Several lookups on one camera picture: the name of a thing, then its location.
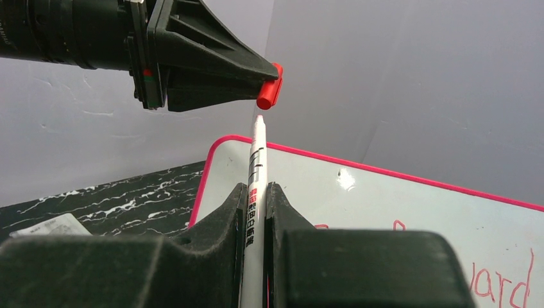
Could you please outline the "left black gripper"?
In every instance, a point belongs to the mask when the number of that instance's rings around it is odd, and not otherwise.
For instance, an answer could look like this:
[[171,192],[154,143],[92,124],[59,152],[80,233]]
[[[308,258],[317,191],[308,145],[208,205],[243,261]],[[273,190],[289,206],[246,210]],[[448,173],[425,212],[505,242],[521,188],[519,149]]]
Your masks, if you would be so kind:
[[278,79],[203,1],[124,1],[123,20],[134,97],[145,109],[166,100],[170,112],[254,100]]

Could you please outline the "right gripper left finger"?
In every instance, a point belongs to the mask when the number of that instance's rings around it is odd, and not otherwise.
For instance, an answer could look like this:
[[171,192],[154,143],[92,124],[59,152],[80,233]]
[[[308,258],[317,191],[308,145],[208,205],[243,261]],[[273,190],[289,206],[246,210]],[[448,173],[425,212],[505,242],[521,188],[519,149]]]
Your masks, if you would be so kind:
[[1,245],[2,307],[235,307],[247,186],[174,238],[36,235]]

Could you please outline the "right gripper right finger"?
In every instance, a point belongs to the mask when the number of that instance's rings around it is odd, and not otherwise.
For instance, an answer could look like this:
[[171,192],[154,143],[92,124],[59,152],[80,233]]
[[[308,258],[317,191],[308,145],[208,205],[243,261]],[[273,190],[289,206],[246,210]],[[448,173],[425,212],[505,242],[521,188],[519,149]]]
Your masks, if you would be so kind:
[[266,194],[270,307],[474,307],[449,242],[426,231],[317,228]]

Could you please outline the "red-capped whiteboard marker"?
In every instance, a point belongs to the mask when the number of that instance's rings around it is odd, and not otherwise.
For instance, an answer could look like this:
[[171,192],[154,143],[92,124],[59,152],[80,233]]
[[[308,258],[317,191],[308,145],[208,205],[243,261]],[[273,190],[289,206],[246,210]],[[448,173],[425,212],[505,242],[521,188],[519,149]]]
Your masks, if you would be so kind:
[[248,173],[248,206],[245,218],[244,259],[240,307],[264,306],[264,247],[268,153],[266,124],[258,115],[253,126]]

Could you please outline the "red marker cap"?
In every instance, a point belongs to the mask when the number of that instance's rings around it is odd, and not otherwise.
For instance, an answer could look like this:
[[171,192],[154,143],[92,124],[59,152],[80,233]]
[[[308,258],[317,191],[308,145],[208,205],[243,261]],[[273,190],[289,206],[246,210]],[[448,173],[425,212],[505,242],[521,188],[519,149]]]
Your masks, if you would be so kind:
[[256,104],[261,110],[269,110],[276,105],[282,84],[283,84],[283,67],[278,63],[273,63],[278,71],[278,79],[266,81],[257,97]]

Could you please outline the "pink-framed whiteboard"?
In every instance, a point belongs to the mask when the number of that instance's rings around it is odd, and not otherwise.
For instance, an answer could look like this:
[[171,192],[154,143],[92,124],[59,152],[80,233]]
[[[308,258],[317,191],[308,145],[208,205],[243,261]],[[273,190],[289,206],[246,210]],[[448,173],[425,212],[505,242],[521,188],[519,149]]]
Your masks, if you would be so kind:
[[443,236],[474,307],[543,306],[543,207],[268,144],[268,180],[317,228]]

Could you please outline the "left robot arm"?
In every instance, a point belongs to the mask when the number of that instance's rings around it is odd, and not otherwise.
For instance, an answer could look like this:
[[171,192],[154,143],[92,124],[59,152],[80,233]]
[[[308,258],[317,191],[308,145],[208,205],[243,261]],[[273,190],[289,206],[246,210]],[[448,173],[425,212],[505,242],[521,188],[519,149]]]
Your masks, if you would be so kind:
[[1,56],[127,71],[148,110],[277,101],[283,69],[243,44],[202,1],[1,2]]

